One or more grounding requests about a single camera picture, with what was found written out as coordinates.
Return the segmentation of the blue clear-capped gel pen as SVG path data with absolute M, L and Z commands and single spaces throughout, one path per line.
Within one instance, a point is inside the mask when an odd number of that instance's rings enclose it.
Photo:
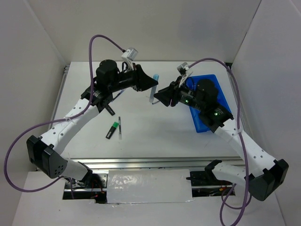
M 112 102 L 117 99 L 125 90 L 121 90 L 113 99 Z

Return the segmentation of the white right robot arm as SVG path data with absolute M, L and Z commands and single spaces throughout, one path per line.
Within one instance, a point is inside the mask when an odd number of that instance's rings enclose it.
M 289 169 L 284 160 L 277 160 L 264 151 L 245 131 L 240 130 L 232 113 L 218 102 L 219 91 L 209 79 L 197 82 L 191 89 L 180 80 L 154 94 L 165 106 L 185 104 L 199 111 L 198 117 L 215 135 L 226 141 L 244 160 L 245 167 L 214 160 L 205 168 L 205 179 L 215 185 L 220 180 L 246 186 L 249 194 L 264 201 L 283 182 Z

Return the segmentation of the green-capped black highlighter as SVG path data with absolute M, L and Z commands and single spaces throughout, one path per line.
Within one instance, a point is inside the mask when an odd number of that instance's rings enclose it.
M 114 132 L 116 131 L 117 127 L 119 126 L 118 122 L 114 122 L 111 126 L 111 128 L 109 129 L 107 135 L 106 135 L 106 139 L 110 139 L 112 137 L 112 135 L 114 134 Z

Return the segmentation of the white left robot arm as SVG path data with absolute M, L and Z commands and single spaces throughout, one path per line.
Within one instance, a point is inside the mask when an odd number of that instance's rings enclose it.
M 87 88 L 63 122 L 59 122 L 40 137 L 30 136 L 27 141 L 29 160 L 50 178 L 73 178 L 83 188 L 89 187 L 96 175 L 81 162 L 61 156 L 73 137 L 113 100 L 113 93 L 126 89 L 145 91 L 158 84 L 140 65 L 121 72 L 117 63 L 107 59 L 99 64 L 94 87 Z

